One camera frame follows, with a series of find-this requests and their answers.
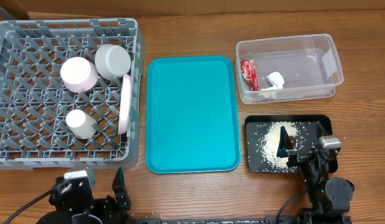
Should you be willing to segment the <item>brown food scrap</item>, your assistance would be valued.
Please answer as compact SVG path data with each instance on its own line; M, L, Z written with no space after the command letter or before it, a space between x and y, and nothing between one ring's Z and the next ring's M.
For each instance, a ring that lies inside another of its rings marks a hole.
M290 139L290 141L291 141L291 144L292 144L293 148L296 148L296 145L297 145L297 140L296 140L296 138L293 137L293 136L289 136L289 139Z

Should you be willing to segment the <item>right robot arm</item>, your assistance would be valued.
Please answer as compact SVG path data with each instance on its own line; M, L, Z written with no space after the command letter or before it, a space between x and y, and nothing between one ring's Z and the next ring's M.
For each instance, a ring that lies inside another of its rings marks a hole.
M321 123L316 124L318 143L310 149L295 150L285 127L281 127L277 157L288 158L287 166L296 167L302 176L305 190L287 201L276 215L276 223L351 223L345 213L350 211L355 186L349 180L329 175L338 168L340 140L329 135ZM302 208L289 221L281 217L283 210L294 200L307 194L309 208Z

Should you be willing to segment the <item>grey bowl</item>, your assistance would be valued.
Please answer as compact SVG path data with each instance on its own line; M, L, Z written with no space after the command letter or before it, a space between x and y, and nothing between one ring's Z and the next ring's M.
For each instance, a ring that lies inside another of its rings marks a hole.
M131 69L131 57L120 45L104 44L95 54L95 65L98 73L107 80L121 78Z

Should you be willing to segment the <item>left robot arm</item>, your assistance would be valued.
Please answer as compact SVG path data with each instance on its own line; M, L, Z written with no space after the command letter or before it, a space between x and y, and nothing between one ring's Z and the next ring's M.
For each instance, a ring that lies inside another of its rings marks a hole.
M93 171L89 168L64 173L51 188L49 203L56 210L44 215L39 223L128 223L131 201L126 190L124 174L119 168L114 176L114 196L94 198Z

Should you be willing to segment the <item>pink small plate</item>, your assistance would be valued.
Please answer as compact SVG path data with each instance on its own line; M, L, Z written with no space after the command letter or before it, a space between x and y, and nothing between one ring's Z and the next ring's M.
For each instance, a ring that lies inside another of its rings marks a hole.
M63 84L75 93L93 88L98 81L98 75L95 65L83 57L70 58L60 68Z

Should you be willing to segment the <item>white tissue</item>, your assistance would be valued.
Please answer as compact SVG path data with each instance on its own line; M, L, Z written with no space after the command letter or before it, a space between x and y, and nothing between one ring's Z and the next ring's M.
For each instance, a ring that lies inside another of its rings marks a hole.
M272 72L262 80L264 83L270 84L270 87L260 89L259 95L265 98L276 98L277 91L284 88L284 77L279 72Z

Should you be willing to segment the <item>large white plate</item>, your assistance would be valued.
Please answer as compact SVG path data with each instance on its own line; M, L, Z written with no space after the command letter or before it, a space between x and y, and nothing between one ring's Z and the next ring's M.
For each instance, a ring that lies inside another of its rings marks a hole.
M119 108L118 134L124 134L128 130L129 111L131 106L131 87L131 77L128 74L124 74Z

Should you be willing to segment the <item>red snack wrapper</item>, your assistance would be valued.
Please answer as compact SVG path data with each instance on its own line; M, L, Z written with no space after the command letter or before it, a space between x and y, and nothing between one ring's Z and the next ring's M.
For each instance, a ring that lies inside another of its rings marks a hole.
M243 78L249 83L251 91L259 90L259 79L256 69L256 61L243 59L241 61L241 73Z

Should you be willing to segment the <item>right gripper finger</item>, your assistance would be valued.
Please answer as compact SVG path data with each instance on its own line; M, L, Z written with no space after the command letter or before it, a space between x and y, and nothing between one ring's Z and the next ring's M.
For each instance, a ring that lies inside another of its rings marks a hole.
M316 134L318 138L324 137L327 135L327 130L323 127L321 122L316 122Z
M284 126L281 127L280 140L277 150L277 157L284 158L289 156L289 151L292 150L292 141L289 138L287 130Z

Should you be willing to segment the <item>white rice pile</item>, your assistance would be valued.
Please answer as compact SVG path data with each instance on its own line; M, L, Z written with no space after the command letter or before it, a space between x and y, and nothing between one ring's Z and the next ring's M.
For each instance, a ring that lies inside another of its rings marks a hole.
M295 150L309 149L317 143L313 121L250 122L245 125L248 168L252 173L295 173L287 167L287 158L277 157L281 127L297 140Z

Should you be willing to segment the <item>white cup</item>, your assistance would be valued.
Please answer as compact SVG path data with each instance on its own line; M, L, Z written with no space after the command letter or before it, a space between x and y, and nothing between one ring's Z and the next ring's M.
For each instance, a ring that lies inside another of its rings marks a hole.
M71 110L66 115L65 122L72 133L79 139L88 139L96 132L96 129L93 127L95 119L82 110Z

